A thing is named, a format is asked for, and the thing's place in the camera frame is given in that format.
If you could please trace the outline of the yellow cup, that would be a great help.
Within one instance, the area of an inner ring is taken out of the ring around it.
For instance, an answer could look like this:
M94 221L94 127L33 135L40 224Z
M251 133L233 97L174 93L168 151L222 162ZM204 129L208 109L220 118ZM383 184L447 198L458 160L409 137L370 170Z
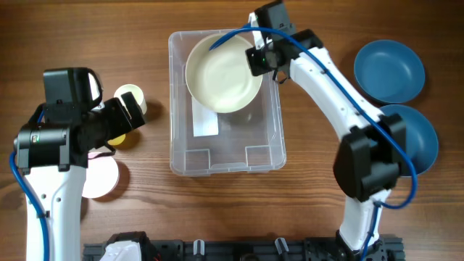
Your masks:
M123 135L121 135L121 136L118 136L117 138L110 139L107 143L108 143L110 146L119 146L119 145L121 145L121 144L124 142L125 137L126 137L126 135L123 134Z

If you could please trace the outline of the pink bowl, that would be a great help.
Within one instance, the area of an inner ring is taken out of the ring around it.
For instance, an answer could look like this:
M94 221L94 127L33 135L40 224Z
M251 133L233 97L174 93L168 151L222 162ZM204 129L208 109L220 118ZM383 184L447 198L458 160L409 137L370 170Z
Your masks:
M88 168L82 197L96 199L109 194L117 185L120 174L112 156L98 157L98 152L88 154Z

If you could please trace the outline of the blue plate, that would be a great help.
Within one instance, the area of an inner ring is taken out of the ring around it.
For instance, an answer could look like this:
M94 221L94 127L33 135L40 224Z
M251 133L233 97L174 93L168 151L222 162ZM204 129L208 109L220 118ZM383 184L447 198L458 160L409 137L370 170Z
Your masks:
M421 58L393 40L372 41L355 57L355 80L362 92L381 104L403 104L423 90L426 71Z
M430 121L418 110L390 104L380 108L385 115L398 114L406 124L406 154L412 160L418 175L427 172L439 153L439 139Z

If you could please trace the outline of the cream cup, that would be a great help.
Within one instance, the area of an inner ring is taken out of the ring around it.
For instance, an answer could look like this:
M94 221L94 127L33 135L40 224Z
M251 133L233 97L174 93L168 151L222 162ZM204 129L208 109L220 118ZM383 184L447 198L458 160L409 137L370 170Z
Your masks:
M120 102L122 103L122 105L124 107L126 107L126 104L125 102L123 101L123 98L122 98L122 95L127 93L127 92L131 92L137 102L137 104L140 106L141 108L141 111L142 111L142 114L145 115L146 114L146 111L147 111L147 105L146 105L146 100L144 98L144 93L143 91L137 86L137 85L134 85L134 84L125 84L121 87L119 87L115 94L114 94L114 97L115 98L118 98L120 100Z

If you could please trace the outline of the clear plastic storage container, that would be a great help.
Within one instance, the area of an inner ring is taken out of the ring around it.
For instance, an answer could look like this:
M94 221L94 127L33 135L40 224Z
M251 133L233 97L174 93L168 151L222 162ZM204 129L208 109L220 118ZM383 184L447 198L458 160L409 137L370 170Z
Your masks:
M286 163L278 84L268 73L259 93L238 112L217 114L217 136L194 137L193 99L186 85L191 50L214 30L178 31L168 40L170 71L170 169L189 177L214 173L266 173Z

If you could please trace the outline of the cream plate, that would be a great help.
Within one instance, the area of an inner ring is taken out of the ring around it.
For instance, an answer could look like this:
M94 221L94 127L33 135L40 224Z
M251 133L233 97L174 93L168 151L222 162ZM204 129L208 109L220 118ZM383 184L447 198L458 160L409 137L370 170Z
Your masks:
M252 44L234 36L211 50L224 35L212 34L195 45L186 62L186 85L193 98L217 113L245 108L260 91L262 76L254 76L246 50Z

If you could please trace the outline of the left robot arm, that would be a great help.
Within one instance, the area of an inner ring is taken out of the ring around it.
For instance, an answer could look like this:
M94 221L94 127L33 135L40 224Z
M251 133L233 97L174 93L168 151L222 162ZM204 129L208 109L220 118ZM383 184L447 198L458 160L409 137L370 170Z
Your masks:
M131 92L41 104L14 140L9 163L27 206L27 260L79 260L88 153L145 123Z

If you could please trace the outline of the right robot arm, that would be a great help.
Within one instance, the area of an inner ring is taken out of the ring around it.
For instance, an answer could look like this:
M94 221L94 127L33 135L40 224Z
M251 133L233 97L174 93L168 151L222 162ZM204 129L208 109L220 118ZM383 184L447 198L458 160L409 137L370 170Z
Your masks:
M391 207L386 200L392 189L401 175L414 170L405 153L405 122L366 101L311 30L292 36L270 28L251 32L254 48L246 55L252 73L283 72L332 125L339 139L333 174L346 196L337 236L354 256L369 252L379 240L381 211Z

